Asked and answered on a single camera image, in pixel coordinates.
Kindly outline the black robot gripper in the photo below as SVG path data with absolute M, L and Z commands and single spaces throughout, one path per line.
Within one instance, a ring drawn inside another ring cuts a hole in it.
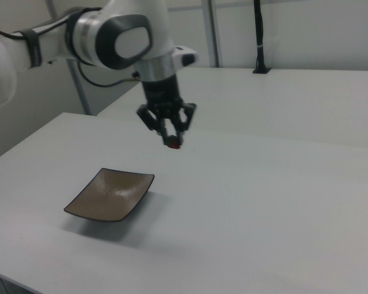
M 171 148 L 180 149 L 183 144 L 183 134 L 190 128 L 197 105 L 183 104 L 176 74 L 160 81 L 143 81 L 142 87 L 147 105 L 141 105 L 137 110 L 137 115 L 149 130 L 155 130 L 162 137 L 166 146 L 169 145 L 169 137 L 164 119 L 152 117 L 151 112 L 156 116 L 173 115 L 171 123 L 176 135 L 171 138 Z

